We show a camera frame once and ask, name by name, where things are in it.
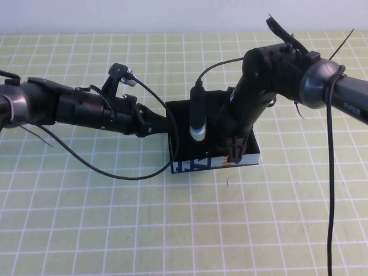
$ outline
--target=white grid line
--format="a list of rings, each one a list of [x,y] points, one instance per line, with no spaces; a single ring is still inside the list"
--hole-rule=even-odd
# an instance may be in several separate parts
[[[75,42],[76,42],[76,34],[74,36],[74,43],[73,43],[73,46],[72,48],[74,49],[75,47]],[[73,130],[72,130],[72,134],[71,134],[71,137],[73,137],[74,135],[74,130],[75,130],[75,126],[73,126]],[[69,142],[69,147],[71,147],[72,145],[72,142],[73,140],[71,139],[70,142]],[[56,208],[55,208],[55,212],[53,214],[53,219],[52,219],[52,225],[51,225],[51,231],[50,231],[50,234],[49,234],[49,238],[48,238],[48,241],[47,241],[47,249],[46,249],[46,254],[45,254],[45,259],[44,259],[44,264],[43,264],[43,268],[42,268],[42,272],[41,272],[41,275],[44,275],[45,273],[45,269],[46,269],[46,263],[47,263],[47,257],[48,257],[48,251],[49,251],[49,248],[50,248],[50,243],[51,243],[51,237],[52,237],[52,231],[53,231],[53,228],[55,226],[55,220],[56,220],[56,214],[58,212],[58,206],[59,206],[59,202],[60,202],[60,196],[62,194],[62,191],[63,191],[63,183],[64,183],[64,179],[65,179],[65,174],[66,174],[66,171],[67,171],[67,167],[68,167],[68,160],[69,160],[69,157],[70,155],[67,156],[67,160],[65,162],[65,166],[64,166],[64,172],[63,172],[63,177],[62,177],[62,183],[60,185],[60,189],[59,189],[59,193],[57,195],[57,200],[56,200]],[[40,173],[38,173],[38,176],[37,176],[37,181],[36,183],[38,184],[38,180],[39,180],[39,176],[40,176]]]
[[[87,62],[87,64],[89,63],[89,61],[91,59],[91,55],[92,55],[92,46],[91,46],[91,49],[90,49],[90,54],[88,56],[88,62]],[[87,78],[87,71],[85,73],[85,78],[83,80],[83,84],[82,85],[86,85],[85,84],[86,83],[86,78]],[[94,137],[94,142],[93,142],[93,150],[92,150],[92,156],[91,156],[91,163],[93,162],[94,152],[95,152],[95,149],[96,149],[96,141],[97,141],[97,133],[98,133],[98,130],[96,129],[94,131],[94,133],[95,133],[95,137]],[[85,215],[85,206],[86,206],[86,202],[87,202],[87,196],[88,196],[88,190],[89,190],[90,180],[91,180],[91,170],[89,170],[89,172],[88,172],[86,193],[85,193],[85,198],[83,200],[82,215],[81,215],[81,218],[80,218],[81,221],[79,223],[78,237],[76,239],[76,246],[75,246],[76,251],[75,251],[75,254],[74,254],[74,261],[73,261],[73,268],[72,268],[72,274],[73,275],[75,274],[75,267],[76,267],[76,261],[77,261],[78,250],[79,250],[79,241],[81,239],[81,231],[82,231],[82,227],[83,227],[83,221],[84,221],[84,215]]]
[[[275,109],[274,108],[273,108],[273,113],[274,113],[275,118],[276,118],[277,115],[276,115],[276,112],[275,112]],[[282,145],[282,148],[283,148],[283,155],[284,155],[285,160],[286,160],[287,169],[289,171],[289,176],[290,176],[290,179],[292,180],[293,191],[294,191],[294,195],[296,197],[296,202],[297,202],[299,213],[300,213],[301,220],[302,220],[302,223],[303,223],[303,229],[304,229],[304,232],[305,232],[306,240],[308,241],[308,243],[310,243],[308,229],[307,229],[306,223],[304,221],[304,214],[303,214],[302,209],[301,209],[301,206],[300,206],[300,200],[299,200],[299,196],[298,196],[297,190],[295,188],[295,181],[293,179],[292,170],[290,168],[290,164],[289,164],[289,160],[288,160],[288,155],[287,155],[286,150],[285,150],[285,145],[283,143],[282,135],[281,135],[281,132],[280,132],[280,127],[279,127],[277,121],[276,121],[276,127],[277,127],[277,131],[278,131],[278,135],[279,135],[280,140],[281,140],[281,145]],[[313,163],[312,155],[311,155],[311,153],[309,151],[308,146],[306,148],[307,148],[308,153],[309,153],[309,156],[310,156],[310,161]],[[312,258],[313,265],[316,267],[316,260],[315,260],[315,256],[314,256],[313,251],[312,251],[312,247],[311,247],[311,245],[309,245],[308,247],[309,247],[310,257]]]
[[[240,45],[239,45],[239,38],[238,35],[236,34],[236,39],[238,41],[237,46],[239,48],[239,53],[241,53],[241,49],[240,49]],[[257,269],[256,269],[256,263],[255,263],[255,258],[254,258],[254,250],[253,250],[253,242],[252,242],[252,235],[251,235],[251,230],[249,227],[249,218],[248,218],[248,212],[247,212],[247,204],[246,204],[246,197],[244,195],[244,188],[243,188],[243,180],[242,180],[242,175],[240,173],[240,167],[237,168],[237,172],[239,175],[239,179],[240,179],[240,189],[241,189],[241,197],[243,199],[243,205],[244,205],[244,213],[246,214],[246,222],[247,222],[247,231],[248,231],[248,238],[249,238],[249,242],[250,242],[250,247],[251,247],[251,254],[252,254],[252,263],[253,263],[253,268],[254,268],[254,276],[257,276]]]
[[[257,140],[259,141],[258,132],[256,130],[257,130],[256,125],[254,125],[254,135],[257,138]],[[285,269],[285,275],[288,276],[288,271],[286,269],[287,267],[286,267],[286,263],[285,263],[285,256],[283,255],[282,243],[281,243],[281,238],[280,238],[280,234],[279,234],[279,230],[278,230],[278,225],[277,225],[278,221],[277,221],[276,215],[275,215],[275,209],[274,209],[273,199],[272,199],[272,195],[271,195],[270,185],[269,185],[269,182],[267,180],[267,172],[266,172],[265,165],[263,164],[263,158],[262,158],[262,156],[260,156],[260,159],[261,159],[260,164],[261,164],[261,166],[263,168],[263,173],[265,174],[264,175],[264,179],[266,181],[267,192],[269,194],[269,198],[270,198],[270,202],[271,202],[271,210],[272,210],[272,215],[273,215],[273,218],[274,218],[275,230],[276,230],[277,239],[278,239],[278,243],[279,243],[279,247],[280,247],[282,264],[283,264],[283,267]]]
[[[193,187],[193,184],[191,182],[191,174],[189,174],[191,254],[192,254],[192,262],[193,262],[193,276],[196,276],[197,275],[197,273],[196,273],[197,264],[196,264],[196,251],[195,251],[195,248],[194,248],[195,242],[194,242],[194,224],[193,224],[193,188],[192,187]]]
[[[110,60],[110,54],[111,54],[111,45],[113,41],[113,34],[110,34],[110,45],[109,45],[109,55],[108,55],[108,62],[106,63],[106,72],[109,71],[109,60]],[[116,158],[115,158],[115,169],[114,174],[116,174],[117,169],[117,160],[118,160],[118,150],[119,150],[119,141],[120,139],[117,139],[117,145],[116,145]],[[115,188],[115,181],[116,179],[113,179],[113,188],[111,189],[111,200],[110,200],[110,211],[109,211],[109,219],[108,219],[108,228],[106,230],[106,240],[105,240],[105,253],[103,255],[103,265],[102,265],[102,272],[105,273],[106,270],[106,257],[108,254],[108,244],[109,244],[109,235],[110,235],[110,223],[111,223],[111,213],[112,213],[112,206],[113,206],[113,198],[114,198],[114,188]]]
[[[79,207],[75,207],[75,208],[69,208],[69,209],[83,209],[83,207],[79,206]],[[368,221],[368,218],[360,218],[360,220],[362,221]],[[306,223],[327,223],[328,220],[304,220]],[[335,222],[339,222],[339,223],[349,223],[352,221],[359,221],[358,218],[344,218],[344,219],[336,219]],[[278,220],[277,223],[283,223],[283,224],[299,224],[302,223],[301,220]],[[215,223],[167,223],[167,224],[140,224],[139,227],[163,227],[163,226],[198,226],[198,225],[218,225],[218,222]],[[248,222],[223,222],[222,225],[259,225],[259,224],[275,224],[275,221],[248,221]],[[111,225],[110,229],[119,229],[119,228],[134,228],[135,224],[127,224],[127,225]],[[94,226],[94,227],[83,227],[83,229],[88,229],[88,230],[96,230],[96,229],[107,229],[108,226]],[[55,229],[57,230],[78,230],[80,229],[79,227],[55,227]],[[29,228],[26,229],[27,232],[39,232],[39,231],[50,231],[51,228]],[[13,229],[13,228],[9,228],[9,229],[2,229],[0,230],[0,233],[9,233],[9,232],[22,232],[23,229]],[[333,241],[333,244],[348,244],[348,243],[365,243],[365,241],[361,240],[361,241],[339,241],[339,242],[335,242]],[[273,243],[273,245],[275,246],[279,246],[279,243]]]
[[[39,35],[39,37],[38,37],[38,39],[37,39],[37,44],[39,43],[40,38],[41,38],[41,35]],[[54,46],[53,46],[52,53],[54,52],[55,48],[56,48],[56,42],[55,42],[55,44],[54,44]],[[26,136],[24,137],[24,139],[25,139],[25,140],[24,140],[24,142],[23,142],[23,144],[22,144],[22,149],[21,149],[21,150],[23,150],[23,145],[25,144]],[[39,177],[40,177],[41,169],[42,169],[42,166],[43,166],[43,163],[44,163],[44,159],[45,159],[45,153],[46,153],[46,150],[47,150],[47,146],[46,146],[46,145],[44,145],[44,154],[43,154],[43,156],[42,156],[42,158],[41,158],[41,164],[40,164],[40,167],[39,167],[39,171],[38,171],[38,173],[37,173],[37,178],[36,178],[36,182],[34,183],[34,187],[36,187],[36,185],[37,185],[37,181],[38,181],[38,179],[39,179]],[[34,197],[35,197],[35,195],[34,195],[34,194],[35,194],[35,192],[36,192],[36,190],[34,190],[34,191],[32,192],[32,196],[31,196],[31,198],[30,198],[29,208],[28,208],[28,210],[27,210],[26,219],[25,219],[24,226],[23,226],[23,232],[22,232],[22,234],[21,234],[21,237],[20,237],[20,240],[19,240],[19,244],[18,244],[18,251],[17,251],[17,255],[16,255],[15,259],[14,259],[13,268],[12,268],[12,270],[11,270],[11,274],[12,274],[12,275],[14,274],[14,272],[15,272],[15,270],[16,270],[16,267],[17,267],[17,261],[18,261],[18,256],[19,256],[19,254],[18,254],[18,253],[19,253],[19,252],[20,252],[20,250],[21,250],[21,246],[22,246],[22,242],[23,242],[23,238],[24,238],[24,233],[25,233],[25,230],[26,230],[26,228],[27,228],[27,223],[28,223],[28,219],[29,219],[30,209],[31,209],[31,207],[32,207],[33,199],[34,199]]]
[[[219,42],[219,45],[220,45],[220,53],[221,53],[221,59],[224,60],[223,58],[223,52],[222,52],[222,47],[221,47],[221,39],[220,39],[220,33],[217,34],[218,36],[218,42]],[[224,80],[225,80],[225,84],[226,86],[228,86],[228,83],[227,83],[227,80],[226,80],[226,74],[225,74],[225,69],[224,69],[224,66],[223,66],[223,74],[224,74]],[[220,241],[221,241],[221,254],[223,256],[223,268],[224,270],[226,271],[226,261],[225,261],[225,253],[224,253],[224,242],[223,242],[223,231],[222,231],[222,223],[221,223],[221,215],[220,215],[220,203],[219,203],[219,192],[217,191],[217,177],[216,177],[216,171],[213,171],[213,175],[214,175],[214,189],[215,189],[215,192],[216,192],[216,203],[217,203],[217,213],[218,213],[218,228],[220,230]]]
[[[166,84],[167,82],[167,68],[166,68],[166,45],[167,45],[167,38],[166,38],[166,33],[164,34],[164,42],[165,42],[165,56],[164,56],[164,83]],[[166,85],[164,86],[164,90],[163,90],[163,95],[164,95],[164,101],[166,101]],[[164,155],[164,164],[166,164],[166,152],[165,152],[165,155]],[[165,208],[165,204],[166,204],[166,174],[165,172],[163,172],[163,224],[165,225],[166,223],[166,208]],[[163,272],[165,274],[165,271],[166,271],[166,226],[163,227],[163,257],[162,257],[162,269],[163,269]]]
[[[142,151],[143,149],[143,140],[141,140],[140,142],[140,150]],[[141,164],[142,164],[142,153],[140,153],[139,155],[139,175],[141,175]],[[136,266],[137,266],[137,237],[138,237],[138,220],[139,220],[139,207],[140,207],[140,185],[141,185],[141,180],[138,181],[138,195],[137,195],[137,213],[136,213],[136,225],[135,225],[135,238],[134,238],[134,256],[133,256],[133,275],[136,274]]]
[[[307,34],[308,34],[308,37],[309,37],[309,39],[310,39],[310,43],[313,45],[313,41],[312,41],[312,39],[311,39],[311,37],[310,37],[310,34],[309,34],[309,32],[307,32]],[[323,193],[323,190],[322,190],[322,186],[321,186],[321,183],[319,182],[319,186],[320,186],[320,190],[321,190],[321,193],[322,193],[322,196],[323,196],[323,198],[325,199],[325,206],[326,206],[326,210],[327,210],[327,212],[329,213],[329,205],[328,205],[328,203],[327,203],[327,199],[325,198],[325,195],[324,195],[324,193]],[[335,232],[335,229],[333,229],[333,236],[335,237],[335,239],[338,241],[338,237],[337,237],[337,235],[336,235],[336,232]],[[343,255],[343,253],[342,253],[342,250],[341,250],[341,247],[339,246],[339,244],[338,244],[338,249],[339,249],[339,252],[340,252],[340,255],[341,255],[341,258],[342,258],[342,260],[343,260],[343,264],[344,264],[344,266],[346,266],[346,264],[345,264],[345,260],[344,260],[344,255]],[[345,268],[345,271],[346,271],[346,273],[347,273],[347,275],[349,276],[349,272],[348,272],[348,270],[347,270],[347,268]]]

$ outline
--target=grid mat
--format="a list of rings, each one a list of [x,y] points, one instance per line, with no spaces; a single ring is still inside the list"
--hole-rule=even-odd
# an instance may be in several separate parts
[[[294,32],[328,58],[348,32]],[[0,36],[0,69],[69,86],[101,87],[127,64],[166,101],[188,99],[202,70],[279,42],[264,33],[34,34]],[[368,32],[335,56],[368,80]],[[225,90],[241,63],[215,68],[205,88]],[[153,111],[138,85],[119,87]],[[117,181],[88,170],[23,129],[0,133],[0,275],[327,275],[328,151],[325,109],[283,97],[255,124],[260,165]],[[336,155],[334,275],[368,275],[368,128],[333,110]],[[144,139],[49,127],[110,173],[146,175],[168,161],[165,135]]]

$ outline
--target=black box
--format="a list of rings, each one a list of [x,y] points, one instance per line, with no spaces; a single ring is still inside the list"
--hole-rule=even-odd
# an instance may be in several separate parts
[[[239,164],[228,163],[228,150],[219,147],[220,135],[212,124],[207,124],[204,141],[195,141],[189,132],[189,100],[166,102],[172,112],[179,132],[179,151],[177,158],[171,165],[171,172],[184,173],[188,171],[212,170],[217,168],[240,167],[257,165],[260,150],[253,130],[247,142],[247,149]],[[175,152],[175,137],[168,135],[170,158]]]

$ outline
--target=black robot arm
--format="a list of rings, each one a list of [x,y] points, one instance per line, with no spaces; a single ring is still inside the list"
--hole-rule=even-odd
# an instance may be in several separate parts
[[[72,88],[41,78],[20,83],[18,76],[0,71],[9,78],[0,85],[0,120],[5,128],[31,121],[41,125],[60,122],[137,137],[168,132],[167,119],[137,103],[135,96],[116,97],[120,82],[135,85],[124,79],[128,71],[127,66],[113,64],[102,89],[93,85]]]

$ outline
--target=wire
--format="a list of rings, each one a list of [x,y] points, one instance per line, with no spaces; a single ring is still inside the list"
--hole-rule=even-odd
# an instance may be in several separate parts
[[[344,39],[344,41],[340,44],[340,46],[336,49],[336,51],[333,52],[332,56],[328,60],[331,60],[340,51],[341,47],[345,44],[345,42],[351,36],[351,34],[353,33],[353,31],[354,31],[354,29],[351,30],[351,32],[349,33],[349,35]]]
[[[105,101],[108,108],[110,109],[110,120],[113,121],[115,119],[115,112],[114,112],[113,108],[111,107],[111,105],[109,104],[109,102],[106,100],[106,98],[102,95],[103,93],[102,93],[101,89],[98,88],[97,86],[94,86],[94,85],[90,85],[90,89],[97,92],[98,95],[100,95],[100,97]]]
[[[241,60],[243,60],[244,59],[244,57],[239,57],[239,58],[237,58],[237,59],[229,59],[229,60],[226,60],[226,61],[224,61],[224,62],[219,62],[219,63],[216,63],[216,64],[214,64],[214,65],[211,65],[210,67],[208,67],[205,71],[203,71],[202,73],[201,73],[201,75],[198,77],[198,81],[200,80],[200,79],[202,79],[202,77],[209,71],[209,70],[211,70],[211,69],[214,69],[215,67],[217,67],[217,66],[220,66],[220,65],[224,65],[224,64],[227,64],[227,63],[231,63],[231,62],[239,62],[239,61],[241,61]]]
[[[327,233],[327,270],[328,276],[332,276],[332,234],[334,231],[334,215],[335,215],[335,172],[334,172],[334,140],[332,132],[332,93],[339,78],[345,71],[345,66],[340,66],[339,71],[331,76],[327,97],[327,136],[328,136],[328,160],[329,160],[329,217],[328,217],[328,233]]]
[[[36,136],[37,138],[39,138],[42,142],[44,142],[45,144],[47,144],[47,145],[49,145],[50,147],[52,147],[52,148],[53,148],[53,146],[52,146],[50,143],[48,143],[45,139],[43,139],[40,135],[38,135],[38,134],[34,133],[33,131],[30,131],[29,129],[25,128],[25,127],[24,127],[24,126],[22,126],[21,124],[15,124],[15,123],[13,123],[13,124],[14,124],[14,125],[17,125],[18,127],[22,128],[22,129],[24,129],[25,131],[29,132],[30,134],[35,135],[35,136]]]
[[[134,81],[136,81],[137,83],[139,83],[140,85],[142,85],[149,93],[152,94],[152,96],[154,96],[159,102],[160,104],[166,109],[167,115],[170,117],[170,120],[172,122],[172,127],[174,128],[174,135],[175,135],[175,152],[174,152],[174,156],[172,158],[170,158],[169,162],[167,162],[167,164],[161,168],[159,171],[150,174],[150,175],[146,175],[143,177],[123,177],[120,175],[114,175],[114,174],[109,174],[108,172],[102,171],[96,167],[94,167],[93,165],[91,165],[90,163],[88,163],[87,161],[85,161],[83,158],[81,158],[77,153],[75,153],[70,147],[68,147],[68,145],[66,145],[60,138],[58,138],[52,131],[50,131],[49,129],[47,129],[46,127],[44,127],[43,125],[40,125],[36,122],[31,122],[31,121],[25,121],[30,125],[34,125],[39,127],[40,129],[42,129],[44,132],[46,132],[47,134],[49,134],[52,138],[54,138],[63,148],[65,148],[71,155],[73,155],[75,158],[77,158],[80,162],[82,162],[85,166],[87,166],[88,168],[94,170],[95,172],[105,175],[107,177],[111,177],[111,178],[115,178],[115,179],[120,179],[120,180],[129,180],[129,181],[133,181],[133,180],[143,180],[143,179],[148,179],[148,178],[152,178],[160,173],[162,173],[165,169],[167,169],[173,162],[173,160],[176,159],[177,154],[178,154],[178,150],[179,150],[179,132],[178,132],[178,127],[175,123],[174,120],[174,116],[171,113],[171,111],[168,109],[167,105],[150,89],[148,88],[144,83],[142,83],[140,80],[136,79],[134,76],[131,77],[131,79],[133,79]]]

